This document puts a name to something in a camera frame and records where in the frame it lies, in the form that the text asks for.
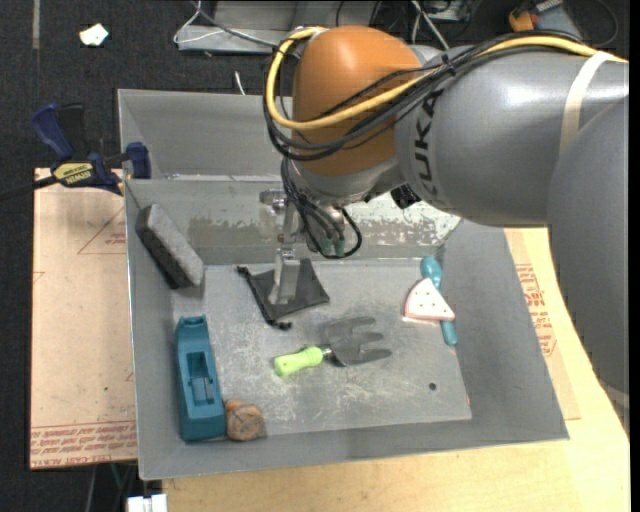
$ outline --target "yellow-green handle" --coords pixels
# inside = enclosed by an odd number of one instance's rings
[[[276,369],[276,374],[284,377],[303,368],[317,366],[322,362],[323,358],[324,355],[320,347],[307,347],[295,354],[276,357],[273,361],[273,366]]]

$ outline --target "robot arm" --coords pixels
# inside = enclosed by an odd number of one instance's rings
[[[274,91],[299,43],[290,119]],[[310,28],[274,54],[265,119],[309,248],[327,257],[349,255],[344,207],[388,191],[400,207],[548,226],[577,330],[628,406],[628,72],[554,33],[441,53],[367,27]]]

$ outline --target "blue plastic object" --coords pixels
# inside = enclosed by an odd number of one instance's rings
[[[58,122],[57,108],[57,104],[48,103],[33,114],[31,125],[38,138],[55,151],[59,162],[63,162],[73,156],[73,147]]]
[[[118,194],[118,183],[122,180],[118,177],[117,174],[111,172],[111,169],[107,169],[104,166],[104,162],[102,156],[95,151],[92,151],[87,156],[87,160],[91,162],[93,165],[93,169],[95,170],[95,178],[90,183],[91,186],[104,188],[105,190],[109,190],[110,192],[115,192]]]
[[[127,146],[127,156],[133,165],[133,177],[137,179],[151,178],[151,162],[149,151],[142,142],[132,142]]]
[[[201,441],[224,435],[224,403],[204,315],[180,318],[175,351],[180,436],[184,441]]]
[[[440,285],[442,284],[442,267],[438,260],[432,257],[422,258],[420,262],[420,272],[422,277],[428,277],[433,281],[433,285],[440,291]],[[449,320],[441,320],[440,327],[442,328],[442,337],[444,342],[450,347],[455,347],[458,344],[458,334],[456,333],[455,324]]]

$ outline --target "gray metal tray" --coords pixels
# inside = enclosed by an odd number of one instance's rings
[[[446,243],[444,293],[458,315],[457,350],[444,344],[436,323],[402,321],[404,298],[420,279],[419,257],[434,247],[376,245],[375,230],[389,230],[384,223],[364,230],[369,242],[360,259],[314,262],[331,302],[292,315],[294,327],[282,332],[266,325],[246,282],[234,270],[235,264],[249,264],[255,272],[272,266],[274,237],[260,234],[257,227],[267,229],[257,197],[271,185],[167,180],[126,184],[142,478],[566,436],[501,230],[461,224]],[[221,195],[233,198],[237,208],[216,200]],[[138,212],[151,203],[165,209],[203,258],[206,273],[200,287],[171,290],[135,234]],[[215,236],[204,236],[203,226]],[[267,231],[275,232],[277,226]],[[385,257],[376,256],[378,251]],[[263,409],[263,438],[239,444],[185,443],[179,437],[173,332],[181,315],[203,313],[223,396]],[[350,368],[323,363],[286,379],[275,375],[275,356],[319,342],[325,322],[353,315],[377,319],[376,330],[385,335],[381,345],[391,348],[391,358]]]

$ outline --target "blue stapler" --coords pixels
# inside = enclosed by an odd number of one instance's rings
[[[180,436],[185,441],[200,441],[224,435],[224,403],[204,315],[180,318],[175,350]]]

